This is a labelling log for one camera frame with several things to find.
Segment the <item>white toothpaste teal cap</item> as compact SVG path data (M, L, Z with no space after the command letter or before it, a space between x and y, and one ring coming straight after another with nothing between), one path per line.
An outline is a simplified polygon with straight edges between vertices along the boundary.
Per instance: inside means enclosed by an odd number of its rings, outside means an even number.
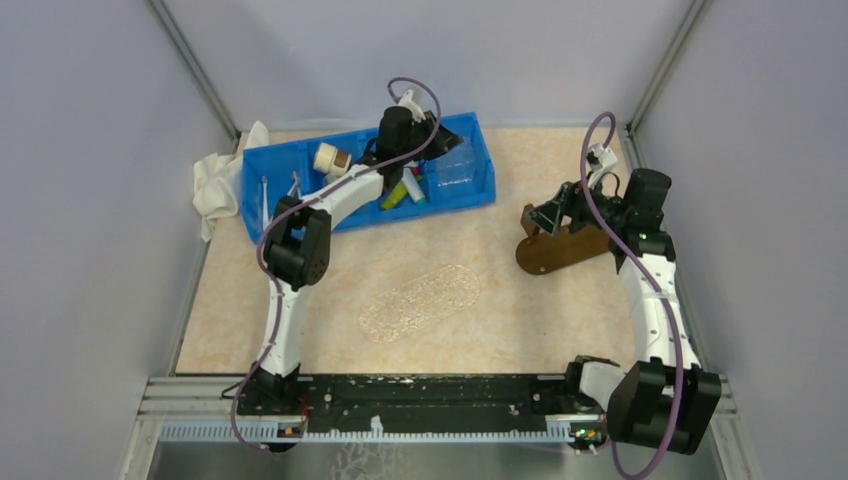
M402 183L405 186L408 195L415 204L426 204L427 199L421 189L416 175L410 168L405 168L402 175Z

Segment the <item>white ceramic cup cork base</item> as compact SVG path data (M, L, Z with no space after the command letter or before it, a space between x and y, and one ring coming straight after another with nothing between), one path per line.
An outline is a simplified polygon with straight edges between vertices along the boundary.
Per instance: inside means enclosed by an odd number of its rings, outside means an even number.
M329 143L318 145L313 156L313 169L331 177L341 177L351 168L352 154Z

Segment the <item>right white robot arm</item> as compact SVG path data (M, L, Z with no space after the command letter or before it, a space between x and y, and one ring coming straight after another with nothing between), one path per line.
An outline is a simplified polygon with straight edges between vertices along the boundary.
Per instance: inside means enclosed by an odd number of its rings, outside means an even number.
M548 238L552 248L516 258L529 273L549 273L584 259L578 243L582 230L599 231L606 224L615 233L608 247L627 292L637 360L624 370L611 360L576 357L566 371L564 401L576 412L598 404L611 439L619 443L658 447L672 425L668 451L692 455L722 388L718 375L702 368L682 322L676 252L661 228L671 185L666 174L638 168L622 196L607 196L595 183L589 204L580 182L565 182L551 200L528 204L523 212L529 243Z

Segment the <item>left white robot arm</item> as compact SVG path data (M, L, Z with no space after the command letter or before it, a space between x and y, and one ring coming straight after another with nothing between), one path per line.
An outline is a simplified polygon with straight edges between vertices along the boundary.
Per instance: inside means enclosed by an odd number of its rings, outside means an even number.
M275 289L270 310L274 318L264 350L245 377L242 391L261 391L263 404L277 414L297 406L300 355L294 330L305 319L303 301L329 267L333 230L350 214L392 190L409 163L434 160L462 142L433 112L417 114L405 106L391 106L384 111L377 135L363 156L339 179L305 197L279 200L257 245L259 267Z

